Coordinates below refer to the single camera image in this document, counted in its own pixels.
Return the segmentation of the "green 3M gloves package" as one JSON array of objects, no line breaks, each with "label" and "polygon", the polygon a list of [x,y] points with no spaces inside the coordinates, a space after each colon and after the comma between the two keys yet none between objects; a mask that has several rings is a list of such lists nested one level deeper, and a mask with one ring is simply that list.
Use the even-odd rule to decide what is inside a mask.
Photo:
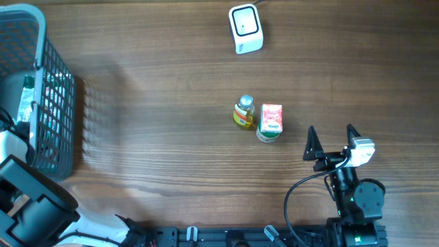
[{"label": "green 3M gloves package", "polygon": [[16,122],[28,127],[32,165],[55,174],[71,164],[75,89],[61,73],[24,76]]}]

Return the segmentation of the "yellow oil bottle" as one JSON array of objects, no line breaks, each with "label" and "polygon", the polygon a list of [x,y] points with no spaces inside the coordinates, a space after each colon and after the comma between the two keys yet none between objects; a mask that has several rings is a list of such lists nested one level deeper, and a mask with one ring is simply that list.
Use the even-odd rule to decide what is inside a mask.
[{"label": "yellow oil bottle", "polygon": [[242,95],[235,104],[233,111],[234,122],[243,129],[251,129],[254,126],[254,107],[253,97],[250,95]]}]

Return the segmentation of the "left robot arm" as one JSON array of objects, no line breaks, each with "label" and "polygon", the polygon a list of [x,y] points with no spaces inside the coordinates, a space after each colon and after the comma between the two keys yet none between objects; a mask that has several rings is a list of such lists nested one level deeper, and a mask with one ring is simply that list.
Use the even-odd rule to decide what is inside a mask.
[{"label": "left robot arm", "polygon": [[1,245],[153,246],[154,236],[130,218],[79,208],[64,188],[27,163],[30,145],[1,110]]}]

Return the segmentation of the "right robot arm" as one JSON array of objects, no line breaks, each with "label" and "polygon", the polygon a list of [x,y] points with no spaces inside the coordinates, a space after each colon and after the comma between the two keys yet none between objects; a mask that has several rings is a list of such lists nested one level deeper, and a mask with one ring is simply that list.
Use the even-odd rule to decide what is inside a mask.
[{"label": "right robot arm", "polygon": [[358,179],[356,169],[375,153],[374,142],[347,125],[348,145],[340,152],[325,152],[315,128],[310,126],[303,159],[315,161],[313,170],[325,172],[325,183],[335,201],[338,217],[327,220],[325,242],[329,246],[387,246],[383,217],[385,186],[372,178]]}]

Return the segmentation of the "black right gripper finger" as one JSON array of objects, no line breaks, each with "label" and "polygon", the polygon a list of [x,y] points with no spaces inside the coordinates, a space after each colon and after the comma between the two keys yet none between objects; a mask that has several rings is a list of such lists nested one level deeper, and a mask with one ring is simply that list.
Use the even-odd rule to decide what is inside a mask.
[{"label": "black right gripper finger", "polygon": [[317,136],[315,128],[309,126],[307,134],[307,144],[302,159],[304,161],[315,161],[324,157],[324,150]]},{"label": "black right gripper finger", "polygon": [[356,129],[353,127],[353,125],[350,123],[346,126],[347,131],[347,139],[348,139],[348,145],[353,145],[353,138],[354,137],[360,137],[360,133],[356,131]]}]

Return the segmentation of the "red white juice carton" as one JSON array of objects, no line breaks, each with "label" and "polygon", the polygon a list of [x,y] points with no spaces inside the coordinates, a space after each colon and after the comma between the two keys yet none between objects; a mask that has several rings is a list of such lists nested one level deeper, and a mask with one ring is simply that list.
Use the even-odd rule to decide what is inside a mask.
[{"label": "red white juice carton", "polygon": [[279,104],[263,104],[261,106],[260,131],[282,133],[283,106]]}]

